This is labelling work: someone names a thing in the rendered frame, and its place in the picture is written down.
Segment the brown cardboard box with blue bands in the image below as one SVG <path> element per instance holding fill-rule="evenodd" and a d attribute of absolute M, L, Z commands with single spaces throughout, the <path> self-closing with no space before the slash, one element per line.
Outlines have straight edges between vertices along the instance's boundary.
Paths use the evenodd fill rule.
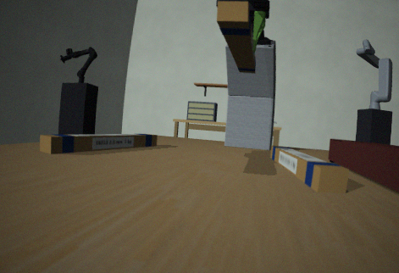
<path fill-rule="evenodd" d="M 316 192 L 346 193 L 347 168 L 288 147 L 271 146 L 270 158 Z"/>

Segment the long tan cardboard box with blue bands and white label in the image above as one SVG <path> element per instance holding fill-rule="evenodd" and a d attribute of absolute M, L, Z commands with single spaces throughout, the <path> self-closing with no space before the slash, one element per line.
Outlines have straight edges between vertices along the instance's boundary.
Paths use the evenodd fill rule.
<path fill-rule="evenodd" d="M 40 135 L 40 151 L 44 153 L 77 153 L 121 148 L 157 146 L 151 134 Z"/>

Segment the brown rectangular box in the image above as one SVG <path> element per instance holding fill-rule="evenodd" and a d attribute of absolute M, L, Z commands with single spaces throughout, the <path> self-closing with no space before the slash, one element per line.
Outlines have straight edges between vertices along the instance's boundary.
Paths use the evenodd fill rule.
<path fill-rule="evenodd" d="M 218 1 L 217 22 L 237 68 L 243 73 L 255 73 L 253 37 L 248 2 Z"/>

